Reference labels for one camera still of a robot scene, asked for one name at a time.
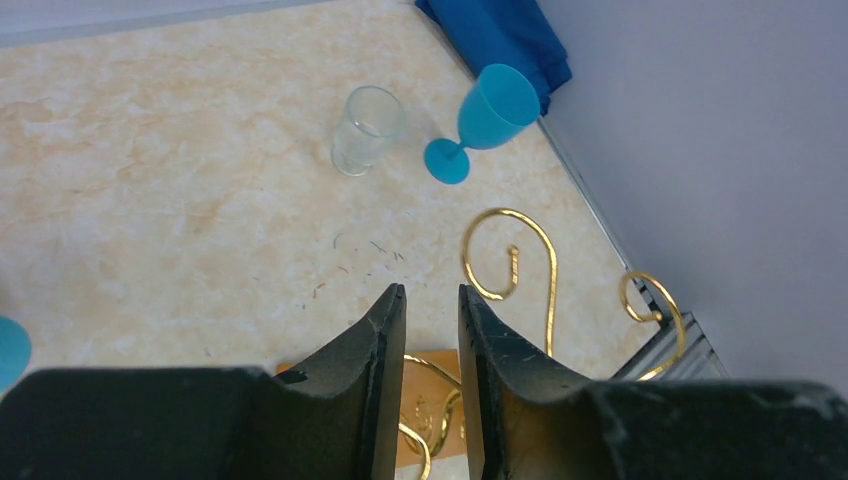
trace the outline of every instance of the blue object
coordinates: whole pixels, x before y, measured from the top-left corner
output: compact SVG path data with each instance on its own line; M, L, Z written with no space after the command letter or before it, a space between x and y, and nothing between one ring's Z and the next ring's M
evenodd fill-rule
M0 392L24 373L32 353L26 330L9 318L0 316Z
M489 65L459 109L460 143L446 138L430 142L424 150L427 170L442 183L460 183L471 169L464 148L499 147L538 117L539 98L521 72L507 65Z
M509 65L536 89L542 115L550 94L571 79L565 52L536 0L416 0L444 30L475 76Z

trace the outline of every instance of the gold metal scroll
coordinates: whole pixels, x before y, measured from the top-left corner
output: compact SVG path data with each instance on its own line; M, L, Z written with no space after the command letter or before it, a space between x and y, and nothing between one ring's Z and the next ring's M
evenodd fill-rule
M640 315L636 313L636 310L633 309L633 306L630 304L630 301L627 299L627 282L633 280L634 278L641 278L643 280L647 280L651 282L653 286L660 291L660 295L662 295L663 299L665 299L666 303L668 303L668 309L671 310L671 318L674 320L674 328L677 330L677 350L674 352L674 355L671 356L668 360L661 363L660 365L654 367L652 370L648 371L641 377L639 380L650 380L660 373L668 370L669 367L675 364L680 357L683 356L683 351L686 347L686 330L683 328L683 315L680 313L680 309L677 307L677 303L672 298L671 294L668 293L668 290L656 279L653 275L640 271L633 271L626 273L621 280L618 282L618 298L621 300L621 305L624 307L624 310L627 311L627 315L630 315L630 318L636 320L639 323L643 322L660 322L663 319L662 313L652 311L648 315Z
M442 451L442 447L445 446L445 440L448 438L448 432L450 431L451 420L453 419L453 411L456 408L456 405L462 401L462 395L460 394L461 385L459 380L450 374L450 372L446 371L442 367L436 365L435 363L428 362L423 358L414 357L412 355L404 355L403 360L406 362L414 363L416 365L420 365L431 372L438 375L444 381L451 384L453 389L448 393L447 398L445 398L444 406L442 407L441 422L439 422L439 430L438 435L436 435L436 439L433 443L427 443L427 448L430 450L430 455L435 457ZM409 445L409 448L412 449L415 453L420 453L418 446L412 442L409 437L406 437L406 443Z
M418 435L415 430L407 427L403 423L398 423L398 430L408 439L411 439L421 447L421 473L418 474L418 480L427 480L430 477L430 467L432 458L430 457L430 449L427 448L427 442Z
M512 217L520 220L522 223L533 229L536 232L536 235L542 240L542 243L545 244L545 248L548 249L548 260L550 260L551 265L551 281L548 285L548 318L545 322L545 353L549 356L553 356L554 354L554 317L556 314L556 277L557 277L557 260L556 260L556 251L554 251L554 245L551 243L551 239L548 238L548 234L542 230L542 227L539 226L536 222L533 221L532 218L524 215L518 210L513 210L511 208L492 208L486 210L485 212L477 215L477 218L471 221L471 225L468 226L468 229L465 230L465 235L462 237L462 250L460 252L460 258L462 260L462 265L465 267L465 275L468 277L468 281L474 285L474 288L480 292L485 298L489 300L503 300L506 297L510 296L512 292L515 290L515 287L518 285L518 247L515 245L510 245L507 247L506 251L510 258L510 281L509 286L506 287L505 290L501 292L493 292L483 285L480 285L480 282L477 281L477 277L474 275L474 271L471 269L471 258L468 255L468 247L471 244L471 234L474 233L474 230L483 220L494 217L496 215L504 215L507 217Z

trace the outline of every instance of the blue cloth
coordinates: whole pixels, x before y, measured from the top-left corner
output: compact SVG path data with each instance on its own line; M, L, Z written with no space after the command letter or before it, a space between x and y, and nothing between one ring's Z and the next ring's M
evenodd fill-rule
M550 94L571 79L565 48L536 0L416 0L439 24L474 76L492 63L521 72L539 94L542 115Z

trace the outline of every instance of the wine glass stem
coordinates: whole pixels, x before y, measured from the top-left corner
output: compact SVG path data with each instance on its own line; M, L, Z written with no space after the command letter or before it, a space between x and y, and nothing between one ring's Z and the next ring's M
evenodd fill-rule
M450 155L448 155L448 160L453 160L453 157L455 157L455 156L459 155L459 152L461 152L461 151L462 151L462 149L464 149L464 148L465 148L465 145L463 145L462 143L457 144L457 146L456 146L456 148L454 149L454 151L452 151L452 152L450 153Z

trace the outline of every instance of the wine glass base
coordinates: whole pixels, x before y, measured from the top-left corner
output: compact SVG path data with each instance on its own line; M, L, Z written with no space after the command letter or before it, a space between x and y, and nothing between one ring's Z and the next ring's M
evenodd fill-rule
M26 330L16 322L0 317L0 393L24 373L32 353Z
M427 145L424 164L436 180L448 185L461 183L471 170L468 154L447 138L438 138Z

